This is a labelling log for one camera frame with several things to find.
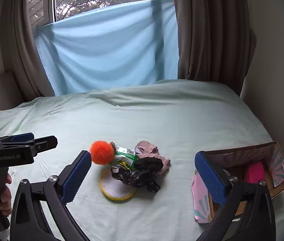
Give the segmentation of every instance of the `metal bolt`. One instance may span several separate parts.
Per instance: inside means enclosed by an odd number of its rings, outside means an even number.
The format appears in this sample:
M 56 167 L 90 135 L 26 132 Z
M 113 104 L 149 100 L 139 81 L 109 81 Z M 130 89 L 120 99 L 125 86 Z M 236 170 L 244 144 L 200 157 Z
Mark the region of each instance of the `metal bolt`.
M 27 184 L 27 179 L 22 179 L 22 180 L 20 181 L 20 184 L 21 184 L 21 185 L 26 185 L 26 184 Z
M 230 177 L 229 177 L 229 180 L 230 180 L 231 182 L 237 182 L 237 181 L 238 181 L 238 178 L 237 178 L 236 176 L 230 176 Z
M 260 180 L 260 181 L 259 181 L 259 184 L 260 184 L 261 186 L 265 186 L 265 185 L 266 185 L 266 182 L 265 182 L 264 180 Z
M 55 182 L 57 180 L 57 176 L 53 175 L 48 178 L 49 181 Z

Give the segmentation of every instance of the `finger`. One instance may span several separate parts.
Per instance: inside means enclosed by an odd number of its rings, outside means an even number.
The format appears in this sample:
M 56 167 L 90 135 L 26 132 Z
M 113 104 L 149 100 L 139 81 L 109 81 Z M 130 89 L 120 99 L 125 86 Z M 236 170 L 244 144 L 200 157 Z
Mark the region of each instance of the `finger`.
M 12 182 L 12 177 L 10 176 L 10 174 L 7 173 L 6 183 L 11 184 Z
M 12 203 L 11 201 L 7 201 L 7 202 L 0 202 L 0 210 L 8 210 L 12 208 Z
M 8 188 L 8 186 L 5 186 L 5 189 L 3 190 L 2 194 L 0 195 L 0 200 L 2 202 L 6 202 L 12 199 L 12 194 Z
M 12 213 L 12 209 L 10 208 L 10 209 L 7 209 L 7 210 L 3 210 L 2 213 L 3 213 L 4 216 L 9 216 Z

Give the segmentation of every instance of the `orange fluffy ball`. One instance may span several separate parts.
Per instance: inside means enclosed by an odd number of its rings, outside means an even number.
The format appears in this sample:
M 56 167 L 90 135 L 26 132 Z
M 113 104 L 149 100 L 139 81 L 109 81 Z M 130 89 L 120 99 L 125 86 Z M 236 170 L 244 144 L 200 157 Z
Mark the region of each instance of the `orange fluffy ball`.
M 92 161 L 98 165 L 106 165 L 114 159 L 114 149 L 106 141 L 95 141 L 90 148 Z

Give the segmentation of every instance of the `blue cloth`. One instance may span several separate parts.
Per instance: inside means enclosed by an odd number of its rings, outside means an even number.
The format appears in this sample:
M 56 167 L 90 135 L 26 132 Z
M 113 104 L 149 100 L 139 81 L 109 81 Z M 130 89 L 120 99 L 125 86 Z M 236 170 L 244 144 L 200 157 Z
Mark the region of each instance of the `blue cloth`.
M 35 42 L 56 95 L 177 78 L 173 0 L 95 9 L 38 28 Z

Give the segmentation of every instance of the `bed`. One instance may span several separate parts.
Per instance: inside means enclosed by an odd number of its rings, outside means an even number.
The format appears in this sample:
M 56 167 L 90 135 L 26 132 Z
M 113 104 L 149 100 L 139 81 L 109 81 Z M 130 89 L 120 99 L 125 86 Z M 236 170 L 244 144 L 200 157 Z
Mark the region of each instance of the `bed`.
M 157 179 L 157 194 L 139 189 L 126 202 L 112 202 L 99 189 L 105 166 L 92 165 L 67 207 L 92 241 L 196 240 L 206 225 L 194 219 L 191 183 L 194 155 L 261 144 L 271 137 L 227 86 L 186 80 L 153 85 L 36 98 L 0 111 L 0 136 L 32 132 L 55 135 L 56 149 L 40 153 L 31 165 L 12 167 L 14 197 L 19 181 L 45 181 L 58 175 L 95 140 L 134 148 L 140 140 L 158 146 L 171 167 Z M 277 240 L 284 239 L 284 191 L 273 199 Z M 44 212 L 62 240 L 48 207 Z

